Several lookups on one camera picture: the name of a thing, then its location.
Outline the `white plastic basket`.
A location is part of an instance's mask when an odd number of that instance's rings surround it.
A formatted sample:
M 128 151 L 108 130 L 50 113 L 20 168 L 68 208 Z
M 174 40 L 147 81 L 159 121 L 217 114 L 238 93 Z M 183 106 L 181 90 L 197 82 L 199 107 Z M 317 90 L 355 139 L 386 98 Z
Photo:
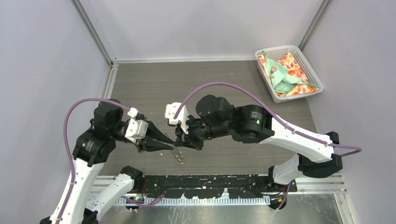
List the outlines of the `white plastic basket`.
M 305 98 L 324 90 L 315 71 L 295 45 L 261 49 L 255 57 L 276 103 Z

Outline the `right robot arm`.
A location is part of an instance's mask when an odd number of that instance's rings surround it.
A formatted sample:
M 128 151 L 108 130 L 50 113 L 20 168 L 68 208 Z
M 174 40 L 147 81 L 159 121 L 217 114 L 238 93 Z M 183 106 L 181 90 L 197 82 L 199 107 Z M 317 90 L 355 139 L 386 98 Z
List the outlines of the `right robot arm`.
M 176 128 L 176 147 L 200 151 L 206 140 L 230 136 L 244 144 L 271 144 L 295 153 L 283 164 L 269 168 L 266 183 L 271 191 L 279 191 L 302 176 L 326 178 L 343 168 L 341 156 L 331 147 L 338 142 L 336 133 L 320 134 L 319 142 L 315 142 L 315 133 L 290 125 L 261 106 L 235 107 L 213 95 L 198 101 L 196 113 L 197 118 L 177 102 L 166 106 L 165 118 Z

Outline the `floral patterned cloth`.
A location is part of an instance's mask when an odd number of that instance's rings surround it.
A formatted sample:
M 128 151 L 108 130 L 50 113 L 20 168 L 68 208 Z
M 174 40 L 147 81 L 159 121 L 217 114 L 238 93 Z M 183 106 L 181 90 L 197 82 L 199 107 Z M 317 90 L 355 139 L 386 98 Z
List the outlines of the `floral patterned cloth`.
M 273 60 L 262 50 L 258 53 L 258 59 L 278 96 L 288 97 L 320 90 L 319 86 L 309 82 L 304 70 L 290 52 L 280 60 Z

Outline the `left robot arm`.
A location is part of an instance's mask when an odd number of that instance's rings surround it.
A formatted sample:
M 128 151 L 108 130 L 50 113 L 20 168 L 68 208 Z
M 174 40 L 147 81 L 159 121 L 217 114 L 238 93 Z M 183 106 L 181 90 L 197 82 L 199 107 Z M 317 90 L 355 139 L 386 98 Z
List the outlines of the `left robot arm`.
M 115 181 L 90 200 L 94 182 L 117 142 L 133 144 L 139 152 L 172 150 L 174 141 L 133 107 L 116 99 L 97 99 L 90 127 L 70 150 L 67 127 L 70 112 L 64 120 L 63 134 L 71 171 L 61 199 L 43 224 L 98 224 L 103 216 L 127 192 L 138 193 L 144 185 L 143 173 L 125 166 Z

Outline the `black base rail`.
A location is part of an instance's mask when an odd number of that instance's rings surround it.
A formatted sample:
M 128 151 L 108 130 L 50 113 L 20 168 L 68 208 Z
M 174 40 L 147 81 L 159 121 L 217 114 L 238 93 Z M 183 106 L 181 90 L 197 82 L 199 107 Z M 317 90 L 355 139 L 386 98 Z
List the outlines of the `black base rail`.
M 217 199 L 227 192 L 231 199 L 243 199 L 280 195 L 287 187 L 271 183 L 266 175 L 146 175 L 132 192 L 167 199 Z

